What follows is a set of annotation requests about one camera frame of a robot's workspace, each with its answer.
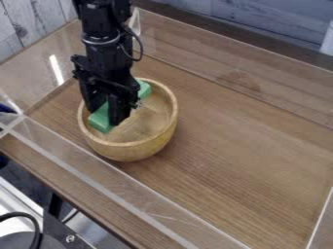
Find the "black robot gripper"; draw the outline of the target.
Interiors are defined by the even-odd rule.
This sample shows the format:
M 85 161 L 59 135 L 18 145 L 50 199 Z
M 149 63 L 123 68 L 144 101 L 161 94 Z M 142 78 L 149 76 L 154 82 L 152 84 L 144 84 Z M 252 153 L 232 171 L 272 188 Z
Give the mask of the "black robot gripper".
M 86 107 L 94 113 L 109 101 L 110 125 L 118 126 L 130 116 L 140 100 L 140 84 L 132 75 L 132 66 L 138 58 L 133 56 L 133 35 L 94 37 L 82 34 L 86 55 L 71 57 L 73 76 Z

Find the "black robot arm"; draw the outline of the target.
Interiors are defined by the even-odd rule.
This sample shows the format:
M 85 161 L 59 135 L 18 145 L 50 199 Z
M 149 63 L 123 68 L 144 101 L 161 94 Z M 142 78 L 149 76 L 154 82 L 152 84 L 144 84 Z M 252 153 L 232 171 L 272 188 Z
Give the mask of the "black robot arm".
M 119 125 L 137 108 L 141 85 L 132 75 L 133 39 L 141 39 L 128 25 L 132 0 L 71 0 L 82 24 L 81 41 L 86 54 L 71 57 L 73 77 L 87 110 L 94 113 L 109 104 L 109 123 Z

